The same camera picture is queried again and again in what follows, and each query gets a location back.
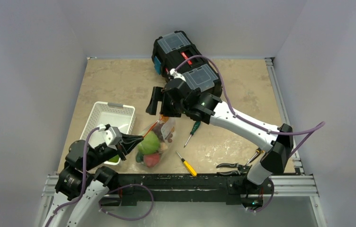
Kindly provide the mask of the green bell pepper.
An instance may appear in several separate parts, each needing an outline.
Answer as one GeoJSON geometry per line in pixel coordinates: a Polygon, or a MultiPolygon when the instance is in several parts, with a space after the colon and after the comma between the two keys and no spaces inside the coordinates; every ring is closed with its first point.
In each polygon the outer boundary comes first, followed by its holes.
{"type": "Polygon", "coordinates": [[[112,162],[112,163],[118,163],[120,161],[120,157],[119,156],[114,156],[111,159],[108,160],[108,162],[112,162]]]}

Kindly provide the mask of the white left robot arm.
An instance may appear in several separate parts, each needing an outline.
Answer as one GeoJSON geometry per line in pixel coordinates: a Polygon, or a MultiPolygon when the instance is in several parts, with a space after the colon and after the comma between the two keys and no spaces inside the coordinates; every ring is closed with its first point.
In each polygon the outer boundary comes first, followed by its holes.
{"type": "Polygon", "coordinates": [[[53,202],[44,227],[80,227],[90,209],[103,196],[119,192],[119,173],[103,166],[114,156],[125,157],[143,141],[143,136],[127,135],[111,128],[94,128],[86,138],[70,145],[64,169],[58,174],[53,202]]]}

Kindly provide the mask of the pink peach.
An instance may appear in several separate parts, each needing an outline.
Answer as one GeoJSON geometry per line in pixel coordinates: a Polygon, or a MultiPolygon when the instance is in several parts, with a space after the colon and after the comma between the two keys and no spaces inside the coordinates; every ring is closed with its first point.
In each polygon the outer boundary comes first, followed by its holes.
{"type": "Polygon", "coordinates": [[[160,153],[148,154],[143,156],[143,162],[146,167],[153,168],[159,163],[160,158],[160,153]]]}

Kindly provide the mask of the green handled screwdriver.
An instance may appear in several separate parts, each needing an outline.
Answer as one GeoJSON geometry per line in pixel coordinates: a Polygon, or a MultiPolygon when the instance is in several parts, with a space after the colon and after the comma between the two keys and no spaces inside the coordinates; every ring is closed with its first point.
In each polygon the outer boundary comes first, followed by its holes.
{"type": "Polygon", "coordinates": [[[196,121],[191,129],[191,132],[189,134],[189,137],[187,139],[187,141],[185,142],[184,144],[184,147],[187,146],[187,144],[189,143],[191,137],[195,134],[195,132],[198,130],[199,126],[201,125],[201,122],[200,121],[196,121]]]}

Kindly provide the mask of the yellow handled screwdriver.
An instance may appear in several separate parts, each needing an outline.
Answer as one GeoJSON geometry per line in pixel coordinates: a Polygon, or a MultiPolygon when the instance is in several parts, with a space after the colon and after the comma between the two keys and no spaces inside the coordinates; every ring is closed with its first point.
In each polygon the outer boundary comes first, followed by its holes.
{"type": "Polygon", "coordinates": [[[176,154],[179,156],[181,162],[183,163],[183,165],[185,166],[185,168],[187,169],[187,171],[193,176],[196,177],[197,176],[197,172],[194,170],[194,168],[176,151],[176,154]]]}

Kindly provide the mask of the black pliers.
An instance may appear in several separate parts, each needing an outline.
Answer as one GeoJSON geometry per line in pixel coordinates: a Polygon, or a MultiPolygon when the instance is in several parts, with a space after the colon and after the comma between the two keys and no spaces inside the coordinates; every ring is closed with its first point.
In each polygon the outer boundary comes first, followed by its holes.
{"type": "Polygon", "coordinates": [[[245,175],[250,170],[250,166],[241,165],[238,163],[230,164],[230,163],[221,163],[216,166],[216,168],[232,168],[233,170],[227,172],[217,172],[217,175],[223,176],[239,176],[245,175]]]}

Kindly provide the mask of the orange black screwdriver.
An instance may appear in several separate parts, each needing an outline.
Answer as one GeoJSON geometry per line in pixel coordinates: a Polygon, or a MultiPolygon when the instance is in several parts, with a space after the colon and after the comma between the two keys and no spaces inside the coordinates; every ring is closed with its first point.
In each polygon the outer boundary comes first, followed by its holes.
{"type": "Polygon", "coordinates": [[[248,162],[246,163],[246,165],[248,166],[251,162],[253,162],[256,158],[258,158],[261,154],[263,154],[263,150],[258,148],[255,150],[255,153],[253,154],[253,156],[248,160],[248,162]]]}

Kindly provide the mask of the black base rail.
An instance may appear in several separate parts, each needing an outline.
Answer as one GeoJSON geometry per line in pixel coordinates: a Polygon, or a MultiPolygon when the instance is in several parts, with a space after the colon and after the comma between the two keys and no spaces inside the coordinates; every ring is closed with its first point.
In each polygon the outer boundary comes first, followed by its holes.
{"type": "Polygon", "coordinates": [[[273,194],[270,178],[261,185],[245,175],[120,174],[118,189],[100,200],[105,207],[135,206],[138,202],[222,202],[249,208],[263,206],[263,196],[273,194]]]}

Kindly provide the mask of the clear zip bag orange zipper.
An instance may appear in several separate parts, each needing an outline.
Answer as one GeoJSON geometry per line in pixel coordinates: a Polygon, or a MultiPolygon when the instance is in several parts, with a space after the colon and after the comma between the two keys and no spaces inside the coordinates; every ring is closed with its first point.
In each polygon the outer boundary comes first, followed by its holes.
{"type": "Polygon", "coordinates": [[[135,148],[135,161],[147,168],[155,167],[165,153],[169,152],[176,140],[176,120],[161,115],[153,124],[142,131],[143,141],[135,148]]]}

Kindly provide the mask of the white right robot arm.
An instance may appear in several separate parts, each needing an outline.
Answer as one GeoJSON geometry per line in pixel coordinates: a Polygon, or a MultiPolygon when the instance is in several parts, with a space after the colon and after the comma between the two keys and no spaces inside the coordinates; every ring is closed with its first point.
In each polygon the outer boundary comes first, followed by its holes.
{"type": "Polygon", "coordinates": [[[154,87],[146,113],[155,115],[158,103],[161,103],[160,114],[164,116],[181,117],[184,114],[195,122],[229,130],[265,151],[243,179],[246,191],[255,192],[269,176],[284,172],[294,146],[290,125],[271,125],[236,112],[220,97],[198,88],[193,90],[182,79],[173,79],[164,87],[154,87]]]}

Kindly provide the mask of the black toolbox clear lids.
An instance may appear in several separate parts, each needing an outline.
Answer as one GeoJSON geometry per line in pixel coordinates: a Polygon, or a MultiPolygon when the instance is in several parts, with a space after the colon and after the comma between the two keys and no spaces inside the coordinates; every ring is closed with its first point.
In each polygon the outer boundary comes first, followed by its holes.
{"type": "Polygon", "coordinates": [[[201,55],[196,45],[193,44],[182,30],[174,31],[160,36],[153,43],[152,62],[155,71],[167,82],[172,78],[171,69],[185,77],[189,87],[193,90],[200,89],[215,96],[222,95],[222,83],[219,74],[210,63],[202,58],[192,58],[201,55]]]}

